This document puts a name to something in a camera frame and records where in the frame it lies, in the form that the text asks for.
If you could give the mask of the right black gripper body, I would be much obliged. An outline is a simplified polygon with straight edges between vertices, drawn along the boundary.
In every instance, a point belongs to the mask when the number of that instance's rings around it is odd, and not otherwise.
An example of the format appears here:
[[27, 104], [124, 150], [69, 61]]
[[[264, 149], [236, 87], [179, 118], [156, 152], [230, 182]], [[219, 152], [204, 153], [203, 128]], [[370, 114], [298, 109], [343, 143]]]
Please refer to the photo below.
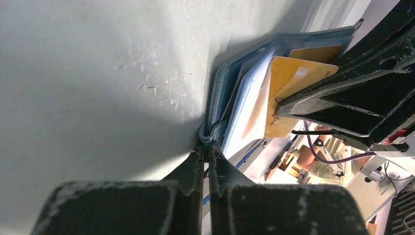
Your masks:
[[408, 126], [390, 134], [380, 143], [375, 143], [370, 138], [359, 138], [345, 133], [337, 134], [337, 138], [342, 140], [345, 146], [353, 147], [361, 151], [359, 157], [379, 156], [398, 160], [415, 159], [415, 128]]

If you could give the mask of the orange credit card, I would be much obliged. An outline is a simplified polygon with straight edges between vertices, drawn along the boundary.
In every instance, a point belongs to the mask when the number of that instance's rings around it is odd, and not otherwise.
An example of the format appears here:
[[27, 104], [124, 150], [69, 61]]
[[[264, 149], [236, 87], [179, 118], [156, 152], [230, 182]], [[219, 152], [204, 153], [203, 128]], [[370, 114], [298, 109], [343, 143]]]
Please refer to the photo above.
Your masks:
[[265, 138], [283, 138], [298, 123], [297, 118], [277, 115], [281, 102], [294, 93], [334, 75], [336, 65], [277, 56], [271, 63], [271, 80], [266, 114]]
[[298, 48], [292, 50], [288, 57], [328, 64], [338, 58], [343, 49], [342, 45]]

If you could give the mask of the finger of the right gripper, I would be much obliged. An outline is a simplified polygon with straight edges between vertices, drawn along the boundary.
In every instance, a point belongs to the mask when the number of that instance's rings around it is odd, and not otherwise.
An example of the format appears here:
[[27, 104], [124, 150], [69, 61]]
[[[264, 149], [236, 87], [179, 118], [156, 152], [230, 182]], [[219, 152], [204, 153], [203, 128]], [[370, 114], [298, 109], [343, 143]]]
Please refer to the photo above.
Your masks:
[[415, 127], [415, 24], [363, 60], [289, 96], [276, 114], [375, 143]]
[[415, 23], [413, 0], [372, 0], [362, 15], [362, 23], [349, 44], [337, 59], [343, 69], [359, 62]]

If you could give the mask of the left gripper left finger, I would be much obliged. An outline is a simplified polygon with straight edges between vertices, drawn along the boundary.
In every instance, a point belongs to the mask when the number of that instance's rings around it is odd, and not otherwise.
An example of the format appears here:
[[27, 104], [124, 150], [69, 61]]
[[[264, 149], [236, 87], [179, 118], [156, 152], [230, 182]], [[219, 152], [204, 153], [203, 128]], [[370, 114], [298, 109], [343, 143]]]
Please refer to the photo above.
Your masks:
[[72, 181], [46, 200], [34, 235], [199, 235], [205, 150], [159, 181]]

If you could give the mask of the blue card holder wallet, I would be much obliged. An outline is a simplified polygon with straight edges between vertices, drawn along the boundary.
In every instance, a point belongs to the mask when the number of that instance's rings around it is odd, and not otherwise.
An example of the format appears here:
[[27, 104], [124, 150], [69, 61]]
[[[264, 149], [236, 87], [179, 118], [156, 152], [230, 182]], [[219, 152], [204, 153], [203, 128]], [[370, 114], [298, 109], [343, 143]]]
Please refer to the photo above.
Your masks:
[[260, 94], [271, 61], [295, 49], [349, 45], [356, 23], [336, 29], [303, 33], [277, 33], [230, 58], [216, 71], [211, 89], [208, 117], [199, 129], [202, 146], [216, 141], [226, 158], [262, 134], [244, 136], [251, 111]]

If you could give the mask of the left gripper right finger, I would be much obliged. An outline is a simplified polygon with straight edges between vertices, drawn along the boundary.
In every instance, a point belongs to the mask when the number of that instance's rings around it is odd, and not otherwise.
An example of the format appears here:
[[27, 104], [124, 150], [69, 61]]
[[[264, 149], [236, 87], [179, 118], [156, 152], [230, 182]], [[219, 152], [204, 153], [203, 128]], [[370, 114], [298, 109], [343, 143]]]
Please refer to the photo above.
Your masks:
[[214, 235], [366, 235], [348, 191], [334, 185], [251, 181], [213, 141], [208, 148], [211, 231]]

